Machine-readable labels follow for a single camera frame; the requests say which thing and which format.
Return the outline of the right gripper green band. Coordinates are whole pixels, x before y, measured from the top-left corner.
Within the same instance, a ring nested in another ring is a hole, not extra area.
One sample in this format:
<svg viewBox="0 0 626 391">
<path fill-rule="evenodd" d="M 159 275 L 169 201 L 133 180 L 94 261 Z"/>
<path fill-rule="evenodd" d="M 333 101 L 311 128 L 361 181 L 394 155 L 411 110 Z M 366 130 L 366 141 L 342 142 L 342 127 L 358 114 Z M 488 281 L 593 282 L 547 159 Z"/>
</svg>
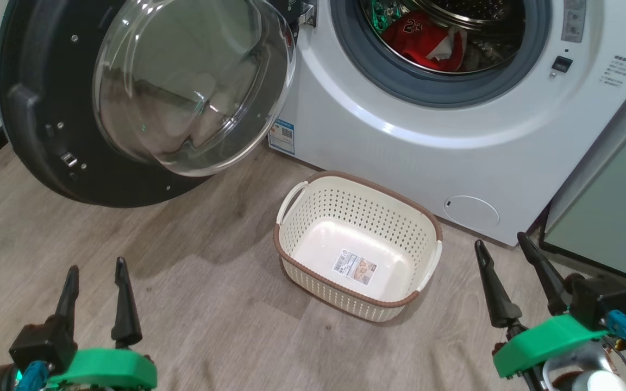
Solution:
<svg viewBox="0 0 626 391">
<path fill-rule="evenodd" d="M 536 270 L 546 294 L 547 309 L 555 317 L 530 329 L 521 324 L 519 318 L 522 312 L 511 301 L 498 278 L 489 250 L 482 240 L 476 240 L 474 250 L 490 324 L 506 328 L 507 342 L 495 345 L 493 364 L 501 378 L 521 376 L 529 391 L 555 391 L 548 375 L 544 373 L 546 362 L 572 353 L 589 342 L 601 340 L 609 333 L 591 331 L 571 315 L 564 314 L 571 304 L 565 280 L 526 232 L 517 233 L 517 240 L 525 259 Z"/>
</svg>

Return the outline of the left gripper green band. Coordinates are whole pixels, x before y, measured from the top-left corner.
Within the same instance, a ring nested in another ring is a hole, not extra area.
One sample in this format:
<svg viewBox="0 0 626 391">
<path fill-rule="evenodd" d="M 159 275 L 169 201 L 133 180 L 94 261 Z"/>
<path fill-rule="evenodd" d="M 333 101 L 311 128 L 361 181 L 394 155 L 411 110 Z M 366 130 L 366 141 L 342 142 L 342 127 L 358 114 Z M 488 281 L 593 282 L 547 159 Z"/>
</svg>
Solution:
<svg viewBox="0 0 626 391">
<path fill-rule="evenodd" d="M 111 338 L 116 348 L 129 348 L 142 340 L 141 323 L 126 260 L 115 262 L 115 284 L 118 287 L 115 324 Z M 68 332 L 74 332 L 76 301 L 79 296 L 79 267 L 69 267 L 55 316 L 66 322 Z M 65 372 L 52 375 L 47 388 L 70 384 L 89 384 L 101 388 L 138 391 L 158 386 L 158 370 L 146 356 L 127 349 L 83 349 L 77 351 Z"/>
</svg>

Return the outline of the black washing machine glass door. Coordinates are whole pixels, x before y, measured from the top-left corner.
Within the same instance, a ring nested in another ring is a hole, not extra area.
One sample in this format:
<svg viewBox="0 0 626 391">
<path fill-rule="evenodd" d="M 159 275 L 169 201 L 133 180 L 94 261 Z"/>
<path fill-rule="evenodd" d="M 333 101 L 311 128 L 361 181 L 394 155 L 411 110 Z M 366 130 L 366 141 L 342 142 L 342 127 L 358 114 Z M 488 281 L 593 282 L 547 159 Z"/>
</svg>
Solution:
<svg viewBox="0 0 626 391">
<path fill-rule="evenodd" d="M 246 158 L 285 106 L 301 0 L 9 0 L 3 131 L 71 200 L 144 207 Z"/>
</svg>

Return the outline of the red sports jersey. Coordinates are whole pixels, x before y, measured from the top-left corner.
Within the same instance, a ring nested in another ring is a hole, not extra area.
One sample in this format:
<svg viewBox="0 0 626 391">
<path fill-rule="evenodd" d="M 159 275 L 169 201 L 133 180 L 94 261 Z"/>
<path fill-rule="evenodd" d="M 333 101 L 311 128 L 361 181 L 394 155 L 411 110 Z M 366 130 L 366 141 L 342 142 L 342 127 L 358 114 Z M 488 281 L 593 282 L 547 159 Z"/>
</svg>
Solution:
<svg viewBox="0 0 626 391">
<path fill-rule="evenodd" d="M 458 71 L 467 47 L 464 29 L 440 27 L 424 11 L 403 15 L 381 37 L 400 57 L 440 72 Z"/>
</svg>

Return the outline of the white front-load washing machine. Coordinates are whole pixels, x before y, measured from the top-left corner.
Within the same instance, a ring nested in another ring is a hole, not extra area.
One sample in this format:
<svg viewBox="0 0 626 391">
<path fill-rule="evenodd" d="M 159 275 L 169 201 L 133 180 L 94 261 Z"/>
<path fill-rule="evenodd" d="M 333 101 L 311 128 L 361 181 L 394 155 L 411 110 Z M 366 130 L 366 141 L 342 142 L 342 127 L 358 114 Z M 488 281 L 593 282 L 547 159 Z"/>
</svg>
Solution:
<svg viewBox="0 0 626 391">
<path fill-rule="evenodd" d="M 301 1 L 278 118 L 294 126 L 289 156 L 447 220 L 448 198 L 480 198 L 500 222 L 474 232 L 497 242 L 516 243 L 626 102 L 626 0 L 522 0 L 514 59 L 454 76 L 393 55 L 358 0 Z"/>
</svg>

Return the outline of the basket product label sticker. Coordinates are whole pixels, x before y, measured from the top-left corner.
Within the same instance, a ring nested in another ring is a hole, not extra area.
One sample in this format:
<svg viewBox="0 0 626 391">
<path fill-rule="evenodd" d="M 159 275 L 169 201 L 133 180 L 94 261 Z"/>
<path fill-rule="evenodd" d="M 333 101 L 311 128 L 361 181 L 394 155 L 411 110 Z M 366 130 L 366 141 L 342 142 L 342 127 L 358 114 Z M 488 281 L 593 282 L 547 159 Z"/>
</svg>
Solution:
<svg viewBox="0 0 626 391">
<path fill-rule="evenodd" d="M 342 250 L 333 271 L 368 286 L 378 268 L 377 264 L 348 250 Z"/>
</svg>

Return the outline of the cream perforated laundry basket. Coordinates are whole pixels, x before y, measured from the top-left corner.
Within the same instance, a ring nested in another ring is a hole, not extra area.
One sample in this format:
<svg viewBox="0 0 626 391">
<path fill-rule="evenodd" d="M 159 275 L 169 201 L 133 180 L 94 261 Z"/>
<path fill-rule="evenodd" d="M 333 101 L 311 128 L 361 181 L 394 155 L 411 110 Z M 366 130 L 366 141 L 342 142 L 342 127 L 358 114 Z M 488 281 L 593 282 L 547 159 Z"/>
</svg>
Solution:
<svg viewBox="0 0 626 391">
<path fill-rule="evenodd" d="M 397 317 L 419 297 L 443 247 L 441 225 L 426 208 L 372 181 L 333 171 L 289 191 L 273 239 L 289 280 L 375 323 Z M 377 264 L 368 286 L 333 271 L 342 250 Z"/>
</svg>

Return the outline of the steel washing machine drum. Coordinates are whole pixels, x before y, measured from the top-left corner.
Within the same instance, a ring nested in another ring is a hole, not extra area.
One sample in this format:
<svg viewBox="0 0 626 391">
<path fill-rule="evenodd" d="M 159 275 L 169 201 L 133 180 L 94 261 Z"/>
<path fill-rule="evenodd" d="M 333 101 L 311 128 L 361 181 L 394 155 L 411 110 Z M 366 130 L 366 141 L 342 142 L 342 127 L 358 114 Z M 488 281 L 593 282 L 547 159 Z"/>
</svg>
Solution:
<svg viewBox="0 0 626 391">
<path fill-rule="evenodd" d="M 440 72 L 400 57 L 373 29 L 368 15 L 370 0 L 358 0 L 377 40 L 407 64 L 441 75 L 470 75 L 506 65 L 514 59 L 523 41 L 525 9 L 522 0 L 400 0 L 405 14 L 424 11 L 440 27 L 458 26 L 467 32 L 467 47 L 461 68 Z"/>
</svg>

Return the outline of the round filter cover panel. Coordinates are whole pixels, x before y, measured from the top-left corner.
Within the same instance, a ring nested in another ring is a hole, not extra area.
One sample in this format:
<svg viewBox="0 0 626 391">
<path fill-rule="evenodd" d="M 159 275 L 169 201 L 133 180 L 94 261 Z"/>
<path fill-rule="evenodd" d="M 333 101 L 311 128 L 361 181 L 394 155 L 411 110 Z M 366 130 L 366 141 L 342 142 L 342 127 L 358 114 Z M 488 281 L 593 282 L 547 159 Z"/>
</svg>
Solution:
<svg viewBox="0 0 626 391">
<path fill-rule="evenodd" d="M 455 195 L 444 203 L 446 216 L 470 230 L 489 230 L 500 222 L 498 211 L 484 200 L 468 195 Z"/>
</svg>

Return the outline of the pale green cabinet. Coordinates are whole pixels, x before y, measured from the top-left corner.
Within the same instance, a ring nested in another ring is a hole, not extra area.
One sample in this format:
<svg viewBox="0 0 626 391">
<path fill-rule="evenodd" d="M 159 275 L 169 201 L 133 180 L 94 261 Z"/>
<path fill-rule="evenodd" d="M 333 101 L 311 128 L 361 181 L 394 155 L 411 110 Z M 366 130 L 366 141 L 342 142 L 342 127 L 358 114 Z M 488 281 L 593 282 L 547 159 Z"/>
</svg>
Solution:
<svg viewBox="0 0 626 391">
<path fill-rule="evenodd" d="M 626 108 L 554 196 L 540 242 L 552 253 L 626 277 Z"/>
</svg>

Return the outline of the green patterned garment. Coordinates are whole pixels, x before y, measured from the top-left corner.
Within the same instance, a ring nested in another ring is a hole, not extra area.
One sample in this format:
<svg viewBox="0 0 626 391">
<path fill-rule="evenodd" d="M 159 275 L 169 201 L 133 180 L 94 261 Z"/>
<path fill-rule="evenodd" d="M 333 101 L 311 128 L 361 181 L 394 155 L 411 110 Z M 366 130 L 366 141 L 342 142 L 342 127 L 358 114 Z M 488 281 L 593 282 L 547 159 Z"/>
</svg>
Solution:
<svg viewBox="0 0 626 391">
<path fill-rule="evenodd" d="M 368 15 L 376 33 L 381 34 L 387 30 L 395 20 L 405 14 L 405 6 L 400 0 L 370 0 Z"/>
</svg>

